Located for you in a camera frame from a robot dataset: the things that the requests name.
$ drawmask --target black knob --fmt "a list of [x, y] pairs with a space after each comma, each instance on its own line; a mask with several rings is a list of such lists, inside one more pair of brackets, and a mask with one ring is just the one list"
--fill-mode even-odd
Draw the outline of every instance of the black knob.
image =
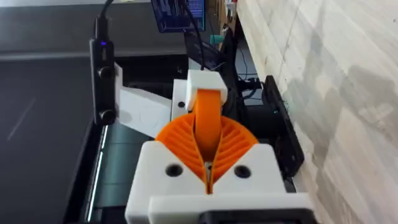
[[109, 66], [102, 67], [98, 70], [98, 75], [99, 75], [99, 77], [104, 78], [104, 79], [111, 78], [113, 75], [112, 68]]
[[103, 124], [113, 124], [116, 119], [116, 113], [113, 110], [105, 110], [99, 113]]

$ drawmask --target black device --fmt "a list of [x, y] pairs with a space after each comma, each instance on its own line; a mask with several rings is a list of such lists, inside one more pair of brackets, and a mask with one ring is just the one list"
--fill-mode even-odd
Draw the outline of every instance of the black device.
[[90, 40], [91, 81], [93, 84], [94, 121], [99, 125], [113, 124], [115, 108], [114, 46], [108, 37], [108, 20], [95, 20], [95, 37]]

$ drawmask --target wood grain surface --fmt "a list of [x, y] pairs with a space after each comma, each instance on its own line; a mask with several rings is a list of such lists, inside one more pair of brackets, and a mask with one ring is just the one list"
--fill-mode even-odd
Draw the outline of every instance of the wood grain surface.
[[398, 1], [239, 0], [305, 153], [320, 223], [398, 223]]

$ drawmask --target white bracket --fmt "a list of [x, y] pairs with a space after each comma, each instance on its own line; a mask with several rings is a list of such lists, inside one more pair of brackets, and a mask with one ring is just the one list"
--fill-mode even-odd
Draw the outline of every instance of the white bracket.
[[188, 70], [187, 98], [185, 109], [192, 110], [197, 98], [198, 90], [219, 90], [221, 92], [221, 105], [226, 102], [228, 89], [218, 72]]
[[137, 88], [123, 86], [123, 70], [115, 64], [116, 109], [119, 122], [152, 138], [170, 122], [172, 101]]

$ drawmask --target black bracket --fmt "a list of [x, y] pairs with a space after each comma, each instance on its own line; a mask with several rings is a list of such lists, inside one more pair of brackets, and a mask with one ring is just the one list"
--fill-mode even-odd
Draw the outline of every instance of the black bracket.
[[273, 131], [277, 135], [273, 147], [282, 176], [293, 177], [304, 162], [304, 154], [272, 75], [263, 83], [262, 102], [273, 113]]

